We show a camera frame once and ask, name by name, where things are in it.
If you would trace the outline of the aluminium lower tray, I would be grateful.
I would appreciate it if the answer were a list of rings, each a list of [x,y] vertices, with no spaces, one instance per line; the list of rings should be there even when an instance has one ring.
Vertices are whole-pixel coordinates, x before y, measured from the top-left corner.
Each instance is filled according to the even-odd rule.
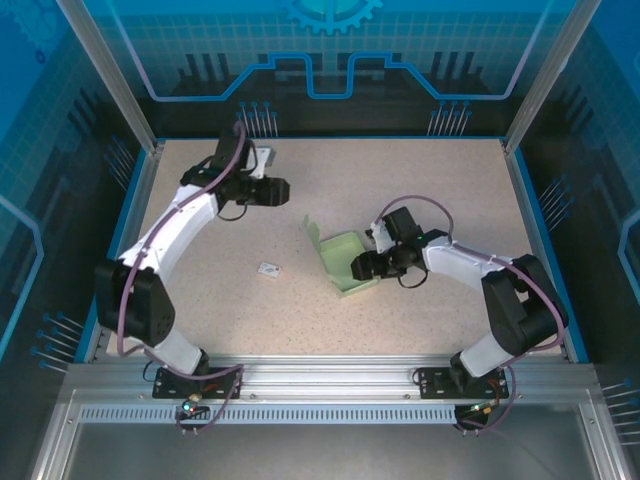
[[[519,405],[486,432],[452,425],[85,424],[56,409],[20,480],[640,480],[640,445],[604,406]]]

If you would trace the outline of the aluminium frame rail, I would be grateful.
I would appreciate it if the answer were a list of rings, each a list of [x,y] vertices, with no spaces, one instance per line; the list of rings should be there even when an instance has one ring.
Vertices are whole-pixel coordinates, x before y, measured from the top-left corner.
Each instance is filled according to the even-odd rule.
[[[446,355],[214,355],[215,367],[244,367],[244,403],[416,403],[412,374],[419,367],[447,367]],[[105,357],[67,370],[62,403],[149,403],[140,356]],[[520,405],[580,404],[601,399],[595,369],[557,355],[533,355],[513,366]]]

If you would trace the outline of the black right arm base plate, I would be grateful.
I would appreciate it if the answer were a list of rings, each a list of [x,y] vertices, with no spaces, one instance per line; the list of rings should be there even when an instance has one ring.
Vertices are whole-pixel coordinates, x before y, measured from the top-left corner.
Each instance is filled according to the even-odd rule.
[[[498,370],[478,378],[457,378],[451,368],[421,367],[413,372],[411,380],[423,400],[502,400],[510,396],[505,373]]]

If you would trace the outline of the blue table edge strip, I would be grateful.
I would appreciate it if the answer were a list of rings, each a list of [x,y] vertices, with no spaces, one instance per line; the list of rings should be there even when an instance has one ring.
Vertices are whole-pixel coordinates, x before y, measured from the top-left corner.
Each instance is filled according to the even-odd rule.
[[[513,183],[519,185],[519,191],[522,197],[521,203],[523,204],[522,209],[527,207],[529,211],[526,229],[532,249],[544,264],[569,317],[569,325],[564,340],[565,350],[567,351],[569,359],[574,363],[589,363],[590,358],[582,338],[580,326],[576,319],[569,292],[567,291],[560,265],[551,242],[549,230],[544,220],[531,174],[529,173],[520,148],[517,148],[513,153],[512,164],[515,175]]]
[[[146,167],[148,160],[148,153],[146,150],[141,149],[136,163],[132,178],[127,187],[124,200],[120,209],[120,213],[114,228],[114,232],[107,249],[106,257],[112,258],[117,254],[122,240],[125,236],[126,224],[130,216],[130,211],[134,201],[134,196],[137,191],[138,183],[143,169]],[[100,326],[97,320],[97,300],[96,296],[93,296],[92,302],[85,320],[84,329],[75,352],[74,364],[90,363],[93,360],[95,353],[96,338],[100,335]]]

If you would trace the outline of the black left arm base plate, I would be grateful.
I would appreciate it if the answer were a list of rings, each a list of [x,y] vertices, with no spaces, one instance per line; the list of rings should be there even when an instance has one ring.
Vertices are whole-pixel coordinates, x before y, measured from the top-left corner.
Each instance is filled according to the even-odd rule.
[[[237,371],[211,380],[188,380],[170,373],[165,368],[156,372],[152,388],[152,397],[163,400],[186,400],[193,394],[199,394],[205,400],[223,400],[231,391]]]

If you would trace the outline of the aluminium corner post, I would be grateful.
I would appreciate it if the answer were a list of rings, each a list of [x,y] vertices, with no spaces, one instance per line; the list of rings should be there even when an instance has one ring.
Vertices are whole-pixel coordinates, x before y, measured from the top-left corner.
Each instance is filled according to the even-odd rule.
[[[506,156],[515,154],[544,101],[590,24],[602,0],[576,0],[531,88],[525,96],[503,142]]]
[[[83,0],[55,1],[141,147],[155,154],[156,136]]]

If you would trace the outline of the light green paper box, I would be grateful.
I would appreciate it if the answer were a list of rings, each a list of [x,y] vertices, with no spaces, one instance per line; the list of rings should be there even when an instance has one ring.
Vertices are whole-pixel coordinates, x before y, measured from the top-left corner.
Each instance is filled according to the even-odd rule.
[[[365,252],[355,231],[322,240],[319,226],[308,215],[304,217],[303,226],[322,262],[325,275],[342,298],[365,291],[378,283],[377,279],[357,280],[352,275],[351,262]]]

